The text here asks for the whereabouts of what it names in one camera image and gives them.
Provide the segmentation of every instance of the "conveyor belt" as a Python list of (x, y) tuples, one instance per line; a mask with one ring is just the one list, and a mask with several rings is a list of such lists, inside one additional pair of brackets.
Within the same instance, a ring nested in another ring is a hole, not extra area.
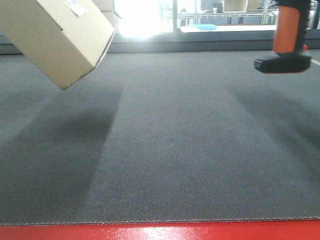
[(0, 225), (320, 219), (320, 68), (263, 54), (107, 54), (66, 91), (1, 56)]

